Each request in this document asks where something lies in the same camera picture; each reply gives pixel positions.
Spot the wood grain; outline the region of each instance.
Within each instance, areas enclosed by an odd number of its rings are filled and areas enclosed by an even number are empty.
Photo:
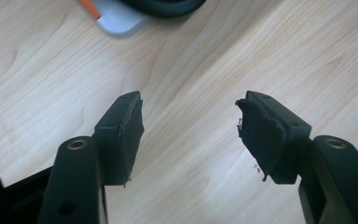
[[[141,91],[145,134],[133,181],[107,188],[111,223],[304,223],[297,185],[262,182],[238,138],[234,102],[248,90],[297,113],[311,137],[358,148],[358,1],[209,0],[115,39],[76,1],[0,0],[6,186]]]

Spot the orange object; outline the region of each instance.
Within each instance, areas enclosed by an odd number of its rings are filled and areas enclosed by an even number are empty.
[[[101,17],[101,13],[98,11],[97,7],[92,4],[92,0],[78,0],[81,5],[91,14],[91,16],[98,20]]]

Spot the black wheel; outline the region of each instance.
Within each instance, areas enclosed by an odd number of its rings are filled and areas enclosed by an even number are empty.
[[[206,0],[122,0],[146,14],[175,18],[185,16],[202,6]]]

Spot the white object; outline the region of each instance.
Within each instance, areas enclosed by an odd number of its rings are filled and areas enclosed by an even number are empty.
[[[132,35],[150,20],[118,0],[92,0],[92,4],[101,15],[97,23],[111,35]]]

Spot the black plastic arm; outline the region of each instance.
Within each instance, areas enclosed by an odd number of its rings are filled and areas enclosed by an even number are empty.
[[[349,142],[318,136],[272,97],[248,91],[237,101],[240,138],[276,184],[302,177],[299,196],[307,223],[358,223],[358,151]]]
[[[69,139],[52,168],[3,188],[0,223],[108,223],[105,185],[130,179],[141,136],[138,91],[120,96],[93,136]]]

